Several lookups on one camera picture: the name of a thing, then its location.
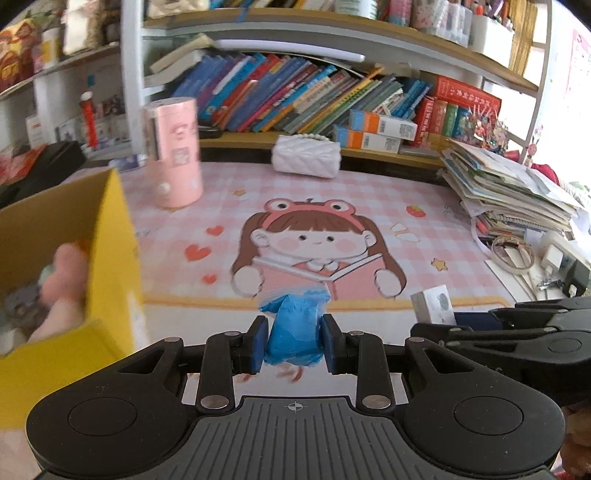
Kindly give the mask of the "pink plush toy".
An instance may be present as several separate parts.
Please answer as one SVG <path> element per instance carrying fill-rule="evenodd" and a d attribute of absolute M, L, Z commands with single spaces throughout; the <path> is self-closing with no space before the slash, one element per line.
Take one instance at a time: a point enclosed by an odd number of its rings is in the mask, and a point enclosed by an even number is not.
<path fill-rule="evenodd" d="M 29 337 L 29 344 L 83 324 L 88 273 L 88 251 L 84 245 L 64 243 L 56 249 L 50 272 L 44 276 L 40 287 L 40 303 L 48 313 Z"/>

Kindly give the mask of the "black charger plug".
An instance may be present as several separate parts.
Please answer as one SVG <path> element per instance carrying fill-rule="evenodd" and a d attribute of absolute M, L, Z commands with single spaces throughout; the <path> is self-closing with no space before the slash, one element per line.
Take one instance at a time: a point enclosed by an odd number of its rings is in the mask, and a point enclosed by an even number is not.
<path fill-rule="evenodd" d="M 584 262 L 576 260 L 566 273 L 563 293 L 569 298 L 583 296 L 588 288 L 590 270 Z"/>

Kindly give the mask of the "blue wrapper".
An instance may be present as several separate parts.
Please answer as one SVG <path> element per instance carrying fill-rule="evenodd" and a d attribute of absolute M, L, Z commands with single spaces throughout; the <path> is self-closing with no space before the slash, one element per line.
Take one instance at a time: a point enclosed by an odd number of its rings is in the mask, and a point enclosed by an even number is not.
<path fill-rule="evenodd" d="M 327 287 L 274 290 L 259 299 L 259 311 L 273 318 L 266 343 L 266 363 L 308 367 L 317 364 L 321 346 L 321 318 L 331 302 Z"/>

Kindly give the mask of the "pink cylindrical humidifier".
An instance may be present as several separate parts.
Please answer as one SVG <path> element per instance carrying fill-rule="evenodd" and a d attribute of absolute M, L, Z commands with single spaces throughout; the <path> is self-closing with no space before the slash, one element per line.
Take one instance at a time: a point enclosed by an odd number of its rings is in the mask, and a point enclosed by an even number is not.
<path fill-rule="evenodd" d="M 200 169 L 197 101 L 173 97 L 141 109 L 142 129 L 156 203 L 176 210 L 204 193 Z"/>

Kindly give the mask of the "yellow cardboard box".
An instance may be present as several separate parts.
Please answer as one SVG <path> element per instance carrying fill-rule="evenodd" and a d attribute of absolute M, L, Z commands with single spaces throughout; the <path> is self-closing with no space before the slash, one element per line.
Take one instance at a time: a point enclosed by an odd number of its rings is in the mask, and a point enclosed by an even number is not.
<path fill-rule="evenodd" d="M 1 357 L 1 426 L 147 343 L 139 246 L 119 174 L 103 170 L 1 211 L 1 307 L 42 308 Z"/>

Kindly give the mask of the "small white box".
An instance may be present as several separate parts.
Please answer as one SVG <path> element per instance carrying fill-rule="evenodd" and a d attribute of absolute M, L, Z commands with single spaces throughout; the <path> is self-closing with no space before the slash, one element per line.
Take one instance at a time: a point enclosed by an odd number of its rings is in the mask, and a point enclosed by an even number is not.
<path fill-rule="evenodd" d="M 432 287 L 411 295 L 417 322 L 456 325 L 456 318 L 446 285 Z"/>

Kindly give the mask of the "white quilted pouch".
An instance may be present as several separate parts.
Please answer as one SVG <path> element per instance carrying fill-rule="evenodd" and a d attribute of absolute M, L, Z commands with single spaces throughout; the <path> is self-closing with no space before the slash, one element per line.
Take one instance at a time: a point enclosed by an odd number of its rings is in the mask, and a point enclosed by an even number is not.
<path fill-rule="evenodd" d="M 271 165 L 280 173 L 334 179 L 341 160 L 341 145 L 317 134 L 280 135 L 271 150 Z"/>

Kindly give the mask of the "pink cartoon desk mat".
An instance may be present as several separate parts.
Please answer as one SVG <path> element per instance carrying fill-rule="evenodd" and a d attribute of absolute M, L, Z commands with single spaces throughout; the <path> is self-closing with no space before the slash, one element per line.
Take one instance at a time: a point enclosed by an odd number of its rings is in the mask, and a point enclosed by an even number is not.
<path fill-rule="evenodd" d="M 391 342 L 408 335 L 411 299 L 427 289 L 445 286 L 463 310 L 512 303 L 446 187 L 353 172 L 318 180 L 260 164 L 202 172 L 204 196 L 172 211 L 155 205 L 146 172 L 122 175 L 143 295 L 128 295 L 112 326 L 69 334 L 78 375 L 165 336 L 200 343 L 245 327 L 264 297 L 297 289 L 328 290 L 342 324 Z"/>

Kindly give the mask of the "upper white orange box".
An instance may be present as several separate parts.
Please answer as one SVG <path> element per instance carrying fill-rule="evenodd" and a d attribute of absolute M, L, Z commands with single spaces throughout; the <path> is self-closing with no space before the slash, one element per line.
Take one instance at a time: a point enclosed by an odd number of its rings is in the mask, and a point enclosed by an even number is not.
<path fill-rule="evenodd" d="M 349 112 L 349 128 L 405 141 L 414 141 L 418 131 L 413 121 L 360 110 Z"/>

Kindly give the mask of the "stack of papers and notebooks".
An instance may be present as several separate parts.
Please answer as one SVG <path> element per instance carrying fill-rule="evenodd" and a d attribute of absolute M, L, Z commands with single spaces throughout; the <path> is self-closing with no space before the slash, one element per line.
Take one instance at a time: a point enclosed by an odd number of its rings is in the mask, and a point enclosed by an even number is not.
<path fill-rule="evenodd" d="M 443 178 L 489 237 L 525 231 L 572 232 L 583 206 L 541 172 L 453 140 L 441 154 Z"/>

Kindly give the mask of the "black electronic keyboard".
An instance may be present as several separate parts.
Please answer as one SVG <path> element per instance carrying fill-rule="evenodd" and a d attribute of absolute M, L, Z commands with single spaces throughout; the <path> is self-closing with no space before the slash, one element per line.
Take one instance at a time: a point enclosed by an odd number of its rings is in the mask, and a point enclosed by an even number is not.
<path fill-rule="evenodd" d="M 1 187 L 1 208 L 55 187 L 79 170 L 87 158 L 77 142 L 58 142 L 46 147 L 27 176 Z"/>

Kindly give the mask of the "row of leaning books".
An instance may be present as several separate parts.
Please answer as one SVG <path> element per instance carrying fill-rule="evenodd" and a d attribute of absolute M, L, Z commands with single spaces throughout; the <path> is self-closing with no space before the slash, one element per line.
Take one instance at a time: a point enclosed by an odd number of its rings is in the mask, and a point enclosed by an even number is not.
<path fill-rule="evenodd" d="M 200 123 L 222 131 L 332 133 L 363 111 L 413 120 L 432 85 L 358 72 L 335 61 L 274 53 L 211 53 L 181 76 L 173 97 L 197 101 Z"/>

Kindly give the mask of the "grey purple toy car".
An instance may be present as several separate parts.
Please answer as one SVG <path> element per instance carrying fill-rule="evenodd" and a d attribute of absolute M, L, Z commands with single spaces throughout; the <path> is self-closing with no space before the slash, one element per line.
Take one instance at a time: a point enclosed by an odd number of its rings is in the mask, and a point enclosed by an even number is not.
<path fill-rule="evenodd" d="M 10 291 L 3 303 L 9 322 L 17 328 L 36 328 L 45 318 L 40 303 L 40 288 L 36 283 Z"/>

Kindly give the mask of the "red dictionary book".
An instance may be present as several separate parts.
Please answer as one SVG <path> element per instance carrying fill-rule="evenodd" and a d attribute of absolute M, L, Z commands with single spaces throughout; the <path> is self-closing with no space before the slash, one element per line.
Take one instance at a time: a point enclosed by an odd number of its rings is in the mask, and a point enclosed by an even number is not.
<path fill-rule="evenodd" d="M 464 82 L 437 76 L 435 96 L 464 108 L 486 107 L 496 114 L 501 110 L 502 100 L 494 95 Z"/>

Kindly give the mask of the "red tassel ornament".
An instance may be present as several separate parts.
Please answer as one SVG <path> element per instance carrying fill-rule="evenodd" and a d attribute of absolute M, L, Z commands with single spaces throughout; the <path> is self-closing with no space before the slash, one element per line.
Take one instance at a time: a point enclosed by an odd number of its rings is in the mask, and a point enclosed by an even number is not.
<path fill-rule="evenodd" d="M 93 94 L 91 91 L 85 91 L 80 96 L 80 106 L 88 135 L 88 146 L 95 148 L 98 145 L 98 139 L 94 121 Z"/>

